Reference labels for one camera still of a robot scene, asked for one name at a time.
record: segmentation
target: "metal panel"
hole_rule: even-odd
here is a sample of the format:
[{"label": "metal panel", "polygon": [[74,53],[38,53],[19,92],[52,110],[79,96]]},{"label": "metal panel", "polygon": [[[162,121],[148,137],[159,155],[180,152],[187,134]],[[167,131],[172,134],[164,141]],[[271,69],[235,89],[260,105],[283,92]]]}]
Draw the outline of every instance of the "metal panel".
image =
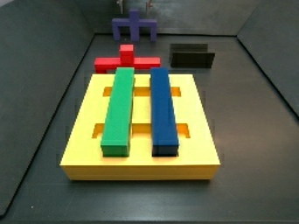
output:
[{"label": "metal panel", "polygon": [[159,33],[238,35],[260,0],[154,0],[148,14],[146,0],[124,0],[124,14],[116,0],[76,2],[96,33],[111,33],[112,18],[127,18],[128,10],[138,8],[140,17],[158,19]]},{"label": "metal panel", "polygon": [[11,3],[13,0],[0,0],[0,7],[8,3]]},{"label": "metal panel", "polygon": [[92,37],[71,0],[19,0],[0,8],[0,215]]},{"label": "metal panel", "polygon": [[299,115],[299,1],[266,0],[238,38]]}]

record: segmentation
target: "red cross-shaped block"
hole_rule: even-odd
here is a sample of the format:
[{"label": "red cross-shaped block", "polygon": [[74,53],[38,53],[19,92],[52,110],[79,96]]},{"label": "red cross-shaped block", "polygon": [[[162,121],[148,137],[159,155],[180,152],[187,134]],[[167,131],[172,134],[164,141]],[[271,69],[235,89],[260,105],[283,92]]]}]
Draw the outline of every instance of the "red cross-shaped block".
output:
[{"label": "red cross-shaped block", "polygon": [[135,46],[120,45],[119,58],[96,58],[95,69],[98,74],[106,74],[108,70],[115,70],[118,67],[134,67],[135,69],[151,69],[151,67],[162,66],[162,59],[135,58]]}]

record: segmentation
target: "yellow block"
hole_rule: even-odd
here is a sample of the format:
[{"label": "yellow block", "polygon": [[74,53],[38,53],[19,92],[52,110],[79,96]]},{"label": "yellow block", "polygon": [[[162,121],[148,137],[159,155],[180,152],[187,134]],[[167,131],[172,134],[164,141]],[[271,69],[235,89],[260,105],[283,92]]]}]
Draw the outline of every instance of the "yellow block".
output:
[{"label": "yellow block", "polygon": [[103,157],[114,74],[94,74],[60,167],[74,180],[212,179],[220,166],[191,74],[171,74],[179,157],[152,157],[150,74],[135,75],[130,157]]}]

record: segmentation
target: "wooden block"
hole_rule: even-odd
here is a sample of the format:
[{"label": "wooden block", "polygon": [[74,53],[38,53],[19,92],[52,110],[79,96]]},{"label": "wooden block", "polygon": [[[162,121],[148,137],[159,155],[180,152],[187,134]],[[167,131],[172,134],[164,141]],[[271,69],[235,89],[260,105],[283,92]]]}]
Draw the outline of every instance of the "wooden block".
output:
[{"label": "wooden block", "polygon": [[171,44],[171,51],[180,52],[207,52],[208,44]]},{"label": "wooden block", "polygon": [[100,148],[103,157],[128,157],[135,69],[116,70]]},{"label": "wooden block", "polygon": [[170,74],[179,157],[152,157],[150,74],[135,75],[130,157],[103,157],[114,74],[94,74],[60,167],[72,180],[212,179],[220,161],[191,74]]},{"label": "wooden block", "polygon": [[135,57],[134,56],[126,56],[126,55],[120,55],[120,61],[122,61],[122,66],[124,64],[131,64],[134,66],[135,63]]},{"label": "wooden block", "polygon": [[162,66],[162,59],[152,58],[135,58],[135,69],[151,69],[152,67]]},{"label": "wooden block", "polygon": [[214,52],[172,52],[171,67],[211,68]]},{"label": "wooden block", "polygon": [[176,157],[179,138],[174,116],[174,99],[168,70],[151,69],[152,141],[154,157]]},{"label": "wooden block", "polygon": [[135,57],[135,46],[134,45],[120,45],[119,55]]},{"label": "wooden block", "polygon": [[116,69],[120,67],[120,58],[96,58],[95,60],[95,70],[98,74],[108,69]]}]

